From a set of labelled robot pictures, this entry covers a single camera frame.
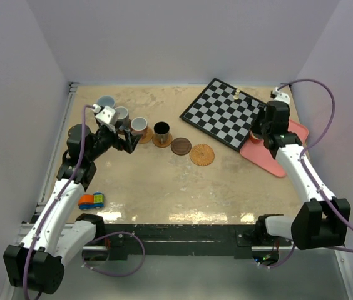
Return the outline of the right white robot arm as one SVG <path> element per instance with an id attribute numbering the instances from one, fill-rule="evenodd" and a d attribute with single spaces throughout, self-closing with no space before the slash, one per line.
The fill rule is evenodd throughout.
<path id="1" fill-rule="evenodd" d="M 255 238 L 264 246 L 277 237 L 288 239 L 300 250 L 341 246 L 347 234 L 350 204 L 325 187 L 302 141 L 288 130 L 289 118 L 289 105 L 271 100 L 259 111 L 252 131 L 262 137 L 265 148 L 283 167 L 303 205 L 294 219 L 280 214 L 260 216 Z"/>

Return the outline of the black maroon cup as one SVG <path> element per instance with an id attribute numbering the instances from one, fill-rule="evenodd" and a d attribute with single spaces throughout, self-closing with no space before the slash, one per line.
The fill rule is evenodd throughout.
<path id="1" fill-rule="evenodd" d="M 160 136 L 161 142 L 165 142 L 170 133 L 170 125 L 165 121 L 159 121 L 153 126 L 153 132 Z"/>

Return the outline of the light blue cup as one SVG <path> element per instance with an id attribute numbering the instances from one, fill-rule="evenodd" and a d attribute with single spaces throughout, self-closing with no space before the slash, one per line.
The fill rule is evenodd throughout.
<path id="1" fill-rule="evenodd" d="M 99 97 L 97 99 L 96 103 L 99 106 L 103 106 L 103 107 L 108 106 L 111 108 L 114 108 L 116 105 L 116 101 L 115 101 L 114 97 L 109 96 L 109 95 Z"/>

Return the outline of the large woven rattan coaster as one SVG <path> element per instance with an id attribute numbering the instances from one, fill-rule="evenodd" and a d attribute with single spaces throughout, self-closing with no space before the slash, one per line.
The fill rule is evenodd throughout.
<path id="1" fill-rule="evenodd" d="M 207 144 L 197 144 L 190 151 L 190 159 L 197 166 L 208 166 L 215 159 L 213 149 Z"/>

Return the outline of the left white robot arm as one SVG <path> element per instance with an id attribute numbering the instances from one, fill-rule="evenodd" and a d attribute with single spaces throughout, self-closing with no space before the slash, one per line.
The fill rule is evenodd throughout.
<path id="1" fill-rule="evenodd" d="M 129 129 L 123 134 L 119 137 L 105 125 L 94 133 L 82 124 L 69 129 L 67 150 L 47 205 L 22 241 L 9 245 L 3 254 L 10 285 L 25 292 L 53 294 L 63 280 L 66 265 L 81 248 L 105 240 L 103 218 L 91 214 L 82 214 L 68 232 L 63 229 L 95 175 L 95 159 L 109 148 L 132 153 L 142 137 Z"/>

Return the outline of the grey white mug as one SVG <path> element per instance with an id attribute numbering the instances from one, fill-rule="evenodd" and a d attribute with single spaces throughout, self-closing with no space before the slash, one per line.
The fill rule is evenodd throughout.
<path id="1" fill-rule="evenodd" d="M 117 106 L 115 111 L 118 113 L 116 125 L 118 127 L 128 127 L 130 125 L 129 110 L 124 106 Z"/>

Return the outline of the white floral mug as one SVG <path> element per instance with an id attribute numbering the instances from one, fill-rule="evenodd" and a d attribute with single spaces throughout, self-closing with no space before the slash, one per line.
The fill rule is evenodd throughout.
<path id="1" fill-rule="evenodd" d="M 135 117 L 131 121 L 131 132 L 132 135 L 141 135 L 145 138 L 148 130 L 148 121 L 144 117 Z"/>

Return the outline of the light wooden coaster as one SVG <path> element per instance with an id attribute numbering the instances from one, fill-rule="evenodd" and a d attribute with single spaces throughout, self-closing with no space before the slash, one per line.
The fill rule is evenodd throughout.
<path id="1" fill-rule="evenodd" d="M 159 148 L 162 148 L 162 147 L 166 148 L 166 147 L 168 147 L 168 146 L 172 143 L 172 141 L 173 141 L 173 136 L 172 136 L 171 133 L 168 133 L 168 136 L 167 136 L 167 138 L 166 138 L 166 141 L 163 142 L 163 143 L 160 141 L 160 136 L 159 136 L 159 135 L 154 134 L 153 137 L 152 137 L 152 142 L 153 142 L 153 144 L 154 144 L 156 147 L 159 147 Z"/>

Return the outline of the small woven rattan coaster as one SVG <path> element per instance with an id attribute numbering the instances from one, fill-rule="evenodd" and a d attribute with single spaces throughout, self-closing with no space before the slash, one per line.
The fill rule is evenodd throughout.
<path id="1" fill-rule="evenodd" d="M 143 136 L 140 140 L 139 140 L 139 143 L 140 144 L 146 144 L 148 143 L 149 141 L 151 141 L 153 138 L 153 130 L 151 127 L 147 127 L 147 131 L 146 131 L 146 135 Z"/>

